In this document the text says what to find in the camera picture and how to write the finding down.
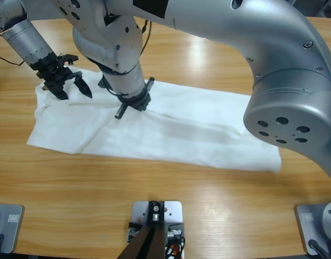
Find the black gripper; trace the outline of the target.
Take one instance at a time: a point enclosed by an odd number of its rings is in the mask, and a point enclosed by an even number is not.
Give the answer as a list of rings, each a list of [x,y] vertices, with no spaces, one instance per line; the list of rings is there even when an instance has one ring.
[[[137,111],[145,111],[147,109],[149,102],[151,101],[151,96],[149,92],[154,82],[155,82],[155,78],[150,77],[147,83],[145,83],[141,93],[132,98],[125,98],[123,95],[119,95],[118,99],[121,102],[121,106],[114,117],[116,119],[121,119],[128,107],[131,107]]]
[[[57,56],[54,52],[51,52],[45,58],[31,64],[30,67],[37,71],[37,76],[40,79],[45,80],[44,86],[58,99],[67,100],[69,98],[63,90],[63,85],[71,79],[74,79],[74,84],[83,95],[92,98],[92,92],[82,79],[82,73],[73,73],[68,67],[64,66],[65,62],[73,65],[73,62],[77,60],[78,56],[72,54]]]

